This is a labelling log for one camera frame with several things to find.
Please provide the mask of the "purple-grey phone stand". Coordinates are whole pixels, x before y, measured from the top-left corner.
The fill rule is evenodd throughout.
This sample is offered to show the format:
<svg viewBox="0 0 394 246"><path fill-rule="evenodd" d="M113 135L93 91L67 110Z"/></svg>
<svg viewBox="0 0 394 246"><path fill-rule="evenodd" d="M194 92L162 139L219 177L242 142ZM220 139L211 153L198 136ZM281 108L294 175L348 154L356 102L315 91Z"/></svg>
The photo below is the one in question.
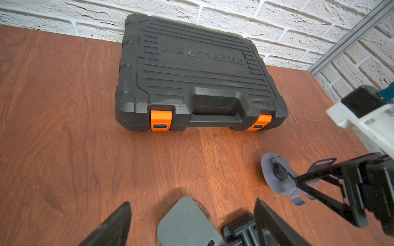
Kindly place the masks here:
<svg viewBox="0 0 394 246"><path fill-rule="evenodd" d="M306 194L310 200L315 200L311 195L296 187L293 177L298 174L292 169L290 163L283 156L276 153L266 153L261 159L262 172L269 187L277 194L289 196L298 207L306 204L300 195Z"/></svg>

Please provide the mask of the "black phone stand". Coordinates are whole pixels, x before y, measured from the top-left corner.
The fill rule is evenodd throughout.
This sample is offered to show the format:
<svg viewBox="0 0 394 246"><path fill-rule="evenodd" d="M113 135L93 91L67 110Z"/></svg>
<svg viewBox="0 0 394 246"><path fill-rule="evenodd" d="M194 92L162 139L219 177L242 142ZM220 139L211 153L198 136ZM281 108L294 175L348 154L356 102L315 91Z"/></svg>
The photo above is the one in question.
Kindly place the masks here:
<svg viewBox="0 0 394 246"><path fill-rule="evenodd" d="M228 246L259 246L256 223L252 213L246 213L222 227Z"/></svg>

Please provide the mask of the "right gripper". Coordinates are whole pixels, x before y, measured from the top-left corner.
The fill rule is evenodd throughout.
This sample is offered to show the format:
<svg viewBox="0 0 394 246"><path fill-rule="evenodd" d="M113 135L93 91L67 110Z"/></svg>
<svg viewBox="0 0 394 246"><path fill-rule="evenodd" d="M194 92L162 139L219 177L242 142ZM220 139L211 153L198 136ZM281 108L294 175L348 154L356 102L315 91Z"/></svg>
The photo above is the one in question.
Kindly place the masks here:
<svg viewBox="0 0 394 246"><path fill-rule="evenodd" d="M394 235L394 160L380 153L336 162L316 161L295 178L296 186L357 228L368 225L366 210Z"/></svg>

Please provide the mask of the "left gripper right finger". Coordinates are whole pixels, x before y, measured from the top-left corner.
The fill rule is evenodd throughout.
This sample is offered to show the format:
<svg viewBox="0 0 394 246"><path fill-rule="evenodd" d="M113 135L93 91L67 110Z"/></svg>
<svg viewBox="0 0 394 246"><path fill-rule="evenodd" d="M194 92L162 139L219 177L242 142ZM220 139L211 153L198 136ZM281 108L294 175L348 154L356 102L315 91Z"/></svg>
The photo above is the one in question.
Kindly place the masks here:
<svg viewBox="0 0 394 246"><path fill-rule="evenodd" d="M261 246L311 246L264 201L257 198L254 220Z"/></svg>

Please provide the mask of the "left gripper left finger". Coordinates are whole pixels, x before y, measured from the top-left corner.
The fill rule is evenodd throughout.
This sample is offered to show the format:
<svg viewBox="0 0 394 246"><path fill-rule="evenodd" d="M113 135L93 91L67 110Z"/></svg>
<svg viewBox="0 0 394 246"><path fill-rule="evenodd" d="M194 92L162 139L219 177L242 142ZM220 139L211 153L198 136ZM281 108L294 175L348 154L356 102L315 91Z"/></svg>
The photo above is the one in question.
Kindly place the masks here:
<svg viewBox="0 0 394 246"><path fill-rule="evenodd" d="M131 205L129 202L124 202L79 246L125 246L131 219Z"/></svg>

